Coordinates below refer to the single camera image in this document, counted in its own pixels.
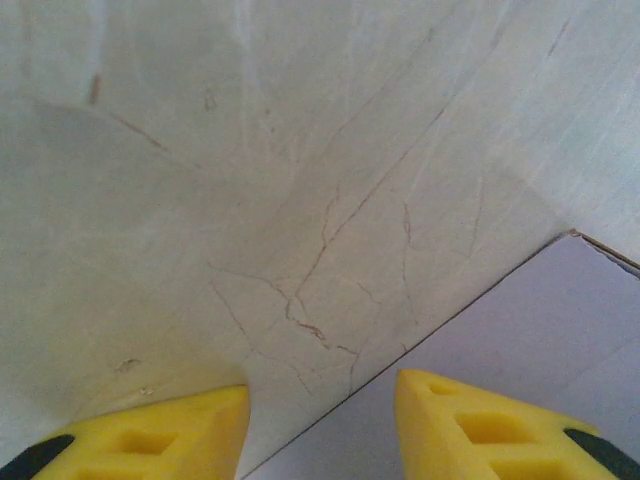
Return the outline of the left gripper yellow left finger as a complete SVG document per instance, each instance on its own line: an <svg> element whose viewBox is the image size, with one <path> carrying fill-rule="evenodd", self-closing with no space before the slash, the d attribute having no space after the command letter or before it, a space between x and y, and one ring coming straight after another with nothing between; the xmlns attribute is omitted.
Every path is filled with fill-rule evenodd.
<svg viewBox="0 0 640 480"><path fill-rule="evenodd" d="M231 386L70 424L26 448L4 479L232 479L249 389Z"/></svg>

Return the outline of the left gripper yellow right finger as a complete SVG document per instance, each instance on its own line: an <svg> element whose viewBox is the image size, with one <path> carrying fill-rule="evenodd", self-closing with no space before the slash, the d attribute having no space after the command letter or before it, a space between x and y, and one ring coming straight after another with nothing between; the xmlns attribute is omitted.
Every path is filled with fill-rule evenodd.
<svg viewBox="0 0 640 480"><path fill-rule="evenodd" d="M636 479L639 464L593 426L416 369L394 414L407 479Z"/></svg>

